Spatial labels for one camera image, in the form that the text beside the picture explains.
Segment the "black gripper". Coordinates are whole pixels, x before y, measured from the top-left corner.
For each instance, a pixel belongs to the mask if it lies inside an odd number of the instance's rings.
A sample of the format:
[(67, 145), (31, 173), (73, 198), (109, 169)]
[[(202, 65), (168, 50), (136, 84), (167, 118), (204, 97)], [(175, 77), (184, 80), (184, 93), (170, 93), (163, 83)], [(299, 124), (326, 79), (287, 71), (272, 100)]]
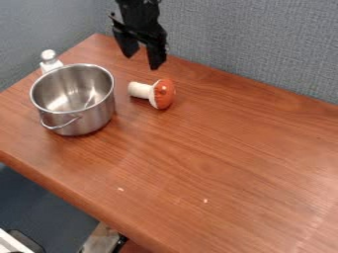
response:
[(148, 63), (158, 70), (167, 61), (167, 36), (159, 22), (162, 0), (115, 0), (120, 10), (121, 21), (111, 13), (112, 29), (116, 43), (126, 57), (139, 51), (138, 40), (147, 42)]

